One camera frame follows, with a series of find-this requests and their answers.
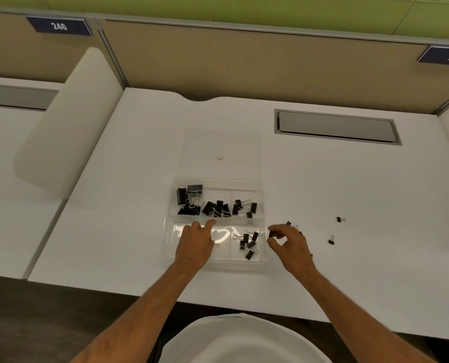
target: gray floor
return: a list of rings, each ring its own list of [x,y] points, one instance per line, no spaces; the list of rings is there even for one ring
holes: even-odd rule
[[[0,363],[68,362],[135,300],[133,296],[0,277]],[[197,318],[233,312],[178,303],[163,332],[169,335]],[[297,331],[334,363],[355,362],[329,323],[257,316]],[[404,337],[429,353],[420,336]]]

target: white shirt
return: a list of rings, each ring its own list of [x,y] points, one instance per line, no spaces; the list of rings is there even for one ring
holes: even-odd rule
[[[303,336],[246,314],[201,318],[163,348],[159,363],[331,363]]]

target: hand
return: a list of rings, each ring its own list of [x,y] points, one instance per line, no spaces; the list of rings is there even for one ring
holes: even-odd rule
[[[211,239],[211,230],[216,220],[211,219],[201,227],[199,222],[185,225],[176,250],[174,263],[189,271],[197,273],[209,260],[213,251],[214,241]]]
[[[286,224],[270,225],[268,229],[274,231],[278,239],[287,238],[282,246],[278,244],[275,238],[268,238],[267,242],[278,255],[285,269],[298,281],[304,282],[304,278],[318,273],[308,249],[306,238],[298,229]]]

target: adjacent desk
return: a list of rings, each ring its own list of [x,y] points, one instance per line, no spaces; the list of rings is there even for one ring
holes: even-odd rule
[[[403,145],[277,135],[276,108],[393,118]],[[266,223],[297,224],[318,269],[389,328],[449,338],[449,142],[432,115],[128,88],[29,279],[150,287],[189,128],[261,134]],[[264,274],[203,270],[180,301],[326,321],[274,257]]]
[[[0,107],[0,276],[28,277],[61,204],[13,171],[14,155],[42,114]]]

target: forearm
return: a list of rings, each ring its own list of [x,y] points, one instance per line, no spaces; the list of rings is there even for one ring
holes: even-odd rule
[[[177,264],[116,322],[90,343],[72,363],[146,361],[179,296],[195,273]]]
[[[385,328],[317,271],[297,277],[323,309],[359,363],[432,363]]]

